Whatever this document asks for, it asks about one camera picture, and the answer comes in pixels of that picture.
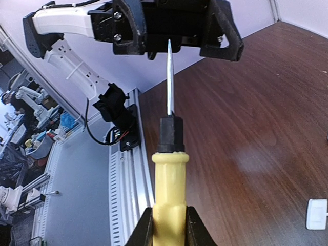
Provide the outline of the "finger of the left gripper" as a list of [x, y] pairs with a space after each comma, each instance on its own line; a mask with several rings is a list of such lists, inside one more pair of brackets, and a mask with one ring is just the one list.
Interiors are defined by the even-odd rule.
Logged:
[[113, 52], [144, 55], [147, 25], [141, 1], [113, 1]]
[[244, 43], [234, 23], [229, 1], [209, 1], [204, 17], [200, 56], [240, 60]]

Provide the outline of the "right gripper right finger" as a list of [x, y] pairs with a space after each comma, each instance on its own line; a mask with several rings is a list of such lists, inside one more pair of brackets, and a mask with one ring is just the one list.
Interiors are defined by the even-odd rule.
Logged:
[[196, 209], [192, 206], [187, 207], [185, 245], [217, 246]]

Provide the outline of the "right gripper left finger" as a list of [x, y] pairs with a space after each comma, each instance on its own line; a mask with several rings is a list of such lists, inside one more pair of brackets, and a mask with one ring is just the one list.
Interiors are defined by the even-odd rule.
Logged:
[[152, 246], [153, 215], [152, 208], [147, 207], [125, 246]]

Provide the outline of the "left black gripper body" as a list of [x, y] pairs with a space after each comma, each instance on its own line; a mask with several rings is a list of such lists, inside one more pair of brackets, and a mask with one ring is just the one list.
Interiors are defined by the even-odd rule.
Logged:
[[[177, 53], [182, 47], [200, 48], [204, 17], [209, 1], [141, 1], [147, 25], [145, 53], [153, 60], [167, 51], [168, 43]], [[88, 14], [96, 41], [113, 44], [113, 1]]]

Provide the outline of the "yellow handled screwdriver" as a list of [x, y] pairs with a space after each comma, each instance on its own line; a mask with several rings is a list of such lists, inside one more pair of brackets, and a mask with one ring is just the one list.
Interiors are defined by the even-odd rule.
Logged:
[[186, 234], [186, 163], [183, 121], [174, 109], [174, 66], [172, 45], [167, 47], [167, 114], [160, 120], [155, 164], [153, 245], [184, 245]]

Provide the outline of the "white battery cover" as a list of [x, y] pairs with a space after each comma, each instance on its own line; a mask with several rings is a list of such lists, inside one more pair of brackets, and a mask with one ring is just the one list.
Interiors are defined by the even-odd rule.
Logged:
[[325, 230], [327, 226], [327, 199], [310, 199], [306, 211], [308, 230]]

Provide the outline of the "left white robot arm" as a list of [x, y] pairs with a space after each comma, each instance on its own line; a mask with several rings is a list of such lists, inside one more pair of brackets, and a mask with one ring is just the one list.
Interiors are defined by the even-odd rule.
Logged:
[[228, 1], [50, 1], [23, 18], [25, 42], [36, 58], [76, 82], [107, 122], [128, 128], [135, 120], [122, 89], [94, 73], [68, 46], [66, 34], [111, 43], [116, 55], [177, 53], [198, 47], [200, 56], [237, 62], [244, 44]]

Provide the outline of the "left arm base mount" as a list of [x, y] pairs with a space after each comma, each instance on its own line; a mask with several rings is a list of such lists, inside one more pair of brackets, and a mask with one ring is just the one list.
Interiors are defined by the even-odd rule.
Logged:
[[114, 121], [114, 126], [107, 132], [105, 143], [119, 143], [120, 151], [130, 151], [141, 143], [138, 121], [138, 107], [132, 104]]

